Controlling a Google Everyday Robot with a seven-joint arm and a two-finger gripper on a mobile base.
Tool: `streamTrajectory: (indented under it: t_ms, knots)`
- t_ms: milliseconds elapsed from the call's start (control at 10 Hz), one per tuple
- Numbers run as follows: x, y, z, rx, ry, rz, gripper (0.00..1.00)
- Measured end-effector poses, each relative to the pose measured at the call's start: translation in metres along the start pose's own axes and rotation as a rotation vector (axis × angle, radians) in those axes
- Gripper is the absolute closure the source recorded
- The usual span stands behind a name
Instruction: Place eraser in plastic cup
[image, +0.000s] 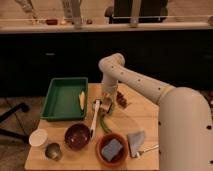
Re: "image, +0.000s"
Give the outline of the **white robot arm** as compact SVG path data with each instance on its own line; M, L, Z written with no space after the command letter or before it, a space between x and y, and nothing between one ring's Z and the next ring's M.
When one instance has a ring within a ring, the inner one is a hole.
M159 106L160 171L213 171L213 120L201 93L129 70L120 53L102 58L99 69L103 92L122 82Z

